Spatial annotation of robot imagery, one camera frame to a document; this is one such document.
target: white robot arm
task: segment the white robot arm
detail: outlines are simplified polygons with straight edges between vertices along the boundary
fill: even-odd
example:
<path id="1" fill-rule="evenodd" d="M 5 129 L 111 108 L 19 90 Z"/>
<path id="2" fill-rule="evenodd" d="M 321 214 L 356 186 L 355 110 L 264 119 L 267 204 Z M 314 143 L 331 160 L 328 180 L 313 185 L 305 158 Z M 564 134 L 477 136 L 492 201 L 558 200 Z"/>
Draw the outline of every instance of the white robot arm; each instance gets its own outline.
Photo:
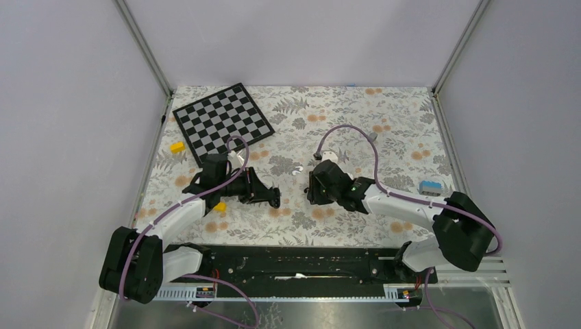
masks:
<path id="1" fill-rule="evenodd" d="M 428 201 L 445 203 L 443 197 L 426 197 L 412 193 L 393 190 L 394 192 L 410 197 L 423 197 Z M 363 206 L 369 214 L 387 215 L 409 223 L 421 226 L 433 232 L 434 218 L 442 213 L 442 209 L 414 204 L 395 197 L 388 197 L 374 184 L 371 185 L 363 199 Z M 402 261 L 414 272 L 421 272 L 428 267 L 444 265 L 449 261 L 442 255 L 442 250 L 435 236 L 411 243 L 403 254 Z"/>
<path id="2" fill-rule="evenodd" d="M 353 179 L 332 160 L 331 158 L 324 160 L 309 173 L 309 187 L 305 192 L 311 204 L 336 202 L 348 211 L 387 215 L 434 233 L 435 236 L 426 240 L 407 242 L 401 247 L 395 260 L 403 265 L 404 271 L 407 271 L 402 276 L 448 263 L 465 271 L 478 269 L 492 241 L 493 233 L 468 217 L 432 206 L 448 204 L 490 223 L 464 193 L 454 192 L 448 198 L 428 197 L 390 188 L 394 194 L 423 199 L 422 201 L 428 204 L 406 201 L 382 192 L 375 180 L 363 177 Z"/>

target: floral pattern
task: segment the floral pattern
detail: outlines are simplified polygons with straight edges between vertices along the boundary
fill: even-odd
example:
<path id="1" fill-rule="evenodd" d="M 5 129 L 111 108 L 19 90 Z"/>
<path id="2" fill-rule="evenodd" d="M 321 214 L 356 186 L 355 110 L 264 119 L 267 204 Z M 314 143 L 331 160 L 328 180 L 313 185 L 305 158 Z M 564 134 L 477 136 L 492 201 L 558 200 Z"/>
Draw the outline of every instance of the floral pattern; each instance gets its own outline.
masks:
<path id="1" fill-rule="evenodd" d="M 223 87 L 179 87 L 173 109 Z M 426 88 L 270 87 L 247 90 L 275 129 L 250 146 L 253 166 L 267 186 L 281 190 L 280 209 L 244 205 L 228 197 L 225 212 L 212 211 L 180 234 L 176 242 L 245 245 L 324 245 L 399 247 L 424 239 L 427 230 L 385 216 L 347 212 L 336 204 L 311 206 L 304 194 L 312 158 L 321 137 L 333 126 L 349 123 L 378 134 L 379 177 L 393 188 L 417 192 L 422 180 L 453 190 L 452 169 Z M 169 146 L 184 137 L 169 115 L 153 170 L 136 220 L 151 221 L 180 197 L 199 170 L 187 149 L 172 154 Z M 373 177 L 373 152 L 357 132 L 331 134 L 323 151 L 333 151 L 339 165 L 354 176 Z M 292 175 L 296 167 L 304 171 Z"/>

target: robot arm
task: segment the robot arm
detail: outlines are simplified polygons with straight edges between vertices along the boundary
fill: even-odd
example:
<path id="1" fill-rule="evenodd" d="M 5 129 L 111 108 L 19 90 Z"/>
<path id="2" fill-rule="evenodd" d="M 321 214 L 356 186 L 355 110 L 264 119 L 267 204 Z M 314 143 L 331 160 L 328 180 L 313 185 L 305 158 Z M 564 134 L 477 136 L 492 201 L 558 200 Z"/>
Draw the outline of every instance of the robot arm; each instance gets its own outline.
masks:
<path id="1" fill-rule="evenodd" d="M 189 225 L 206 216 L 222 196 L 238 196 L 243 204 L 268 202 L 272 207 L 280 207 L 278 188 L 267 188 L 258 179 L 254 168 L 247 167 L 232 183 L 199 199 L 184 200 L 208 191 L 226 181 L 226 155 L 207 156 L 201 173 L 198 173 L 182 192 L 177 201 L 179 206 L 166 215 L 159 223 L 144 223 L 135 229 L 120 227 L 113 233 L 103 263 L 99 286 L 105 290 L 119 292 L 121 273 L 129 251 L 139 234 L 149 225 L 153 226 L 141 239 L 133 257 L 125 280 L 125 296 L 141 302 L 150 302 L 162 283 L 172 281 L 188 273 L 206 273 L 211 268 L 209 250 L 193 244 L 170 246 L 179 233 Z"/>
<path id="2" fill-rule="evenodd" d="M 391 190 L 415 199 L 449 204 L 488 221 L 470 198 L 460 192 L 443 198 Z M 348 211 L 388 215 L 433 232 L 434 237 L 404 243 L 395 257 L 402 265 L 401 270 L 407 271 L 400 276 L 447 263 L 465 271 L 476 271 L 493 238 L 493 233 L 483 225 L 455 212 L 388 196 L 369 178 L 351 179 L 331 160 L 321 162 L 309 173 L 306 192 L 311 204 L 337 202 Z"/>

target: table surface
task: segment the table surface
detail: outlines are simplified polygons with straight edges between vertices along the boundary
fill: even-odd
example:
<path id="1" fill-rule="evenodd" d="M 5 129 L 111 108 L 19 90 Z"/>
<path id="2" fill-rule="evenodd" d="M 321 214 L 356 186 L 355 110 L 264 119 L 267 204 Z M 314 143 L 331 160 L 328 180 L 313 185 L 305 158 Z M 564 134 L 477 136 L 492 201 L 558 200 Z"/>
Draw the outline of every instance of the table surface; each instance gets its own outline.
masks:
<path id="1" fill-rule="evenodd" d="M 172 110 L 222 88 L 179 87 Z M 375 145 L 384 184 L 417 193 L 420 181 L 432 180 L 449 195 L 454 189 L 452 169 L 427 88 L 251 86 L 247 90 L 275 129 L 274 135 L 250 146 L 248 165 L 267 186 L 280 188 L 282 205 L 273 209 L 225 198 L 225 212 L 212 211 L 197 220 L 176 243 L 400 247 L 430 235 L 395 218 L 347 212 L 336 204 L 311 206 L 304 194 L 321 137 L 331 127 L 349 123 L 378 134 Z M 170 152 L 170 145 L 180 141 L 185 141 L 184 136 L 170 114 L 137 222 L 149 222 L 174 204 L 200 170 L 189 149 Z M 359 133 L 335 131 L 323 151 L 335 152 L 343 171 L 373 177 L 373 152 Z M 297 166 L 304 171 L 292 175 Z"/>

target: blue and white object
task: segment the blue and white object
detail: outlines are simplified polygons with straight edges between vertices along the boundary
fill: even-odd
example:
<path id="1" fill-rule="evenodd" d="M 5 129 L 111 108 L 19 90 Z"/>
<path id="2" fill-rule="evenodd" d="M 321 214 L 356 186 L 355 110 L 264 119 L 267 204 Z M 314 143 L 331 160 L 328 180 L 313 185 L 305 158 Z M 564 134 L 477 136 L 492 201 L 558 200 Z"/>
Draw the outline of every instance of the blue and white object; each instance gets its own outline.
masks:
<path id="1" fill-rule="evenodd" d="M 419 194 L 429 195 L 430 197 L 438 197 L 442 195 L 442 184 L 436 182 L 430 182 L 428 180 L 422 180 L 419 183 Z"/>

